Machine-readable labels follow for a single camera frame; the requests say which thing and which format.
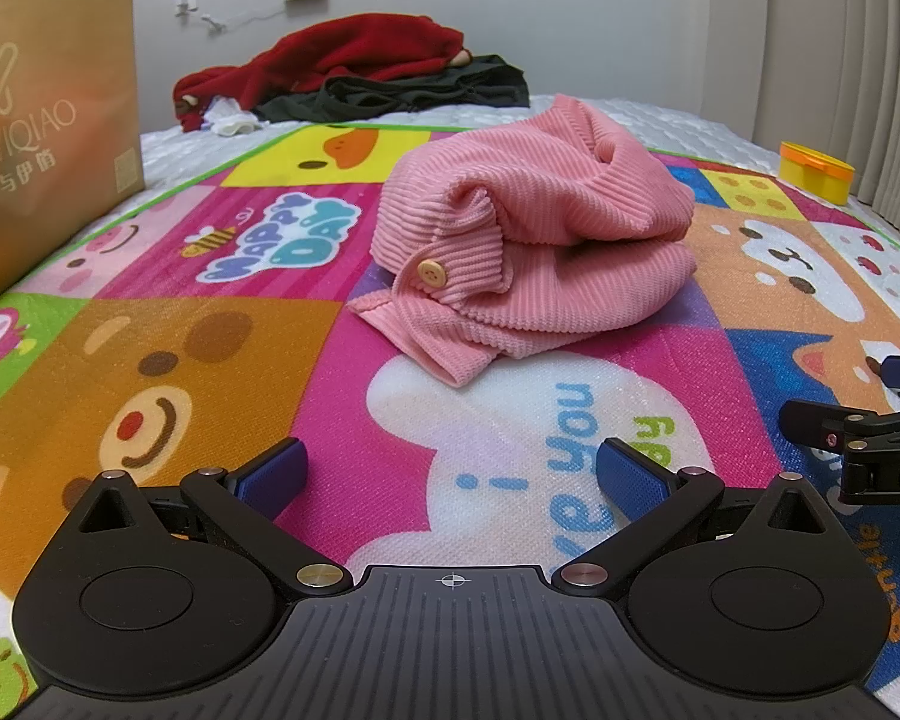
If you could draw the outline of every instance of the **cartoon frog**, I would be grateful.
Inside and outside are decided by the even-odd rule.
[[[0,638],[0,718],[19,707],[36,690],[24,656],[8,638]]]

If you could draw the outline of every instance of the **white cloth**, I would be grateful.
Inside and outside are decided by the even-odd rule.
[[[203,114],[203,120],[210,125],[214,135],[232,138],[234,135],[248,135],[264,127],[264,122],[240,108],[234,98],[214,98],[213,103]]]

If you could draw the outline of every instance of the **orange lid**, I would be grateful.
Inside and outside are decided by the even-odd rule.
[[[796,162],[797,165],[813,167],[814,170],[820,170],[827,175],[832,175],[834,178],[839,178],[841,181],[850,182],[853,180],[854,170],[852,165],[847,165],[846,162],[841,162],[835,157],[831,157],[821,151],[814,151],[813,148],[807,148],[807,146],[801,146],[798,143],[787,143],[786,141],[780,143],[780,156],[784,159],[789,159],[791,162]]]

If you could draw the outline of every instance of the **red fleece blanket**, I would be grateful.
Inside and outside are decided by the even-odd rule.
[[[378,81],[429,76],[462,49],[463,33],[426,16],[362,13],[293,32],[242,67],[186,76],[173,87],[173,103],[184,132],[190,132],[199,129],[217,95],[250,110],[267,95],[317,90],[330,76]]]

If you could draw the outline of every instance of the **crosshair marking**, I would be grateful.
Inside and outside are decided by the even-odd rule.
[[[450,587],[450,589],[456,589],[461,586],[465,581],[470,581],[468,579],[463,579],[460,574],[447,574],[445,577],[442,577],[437,580],[440,584],[443,584],[446,587]]]

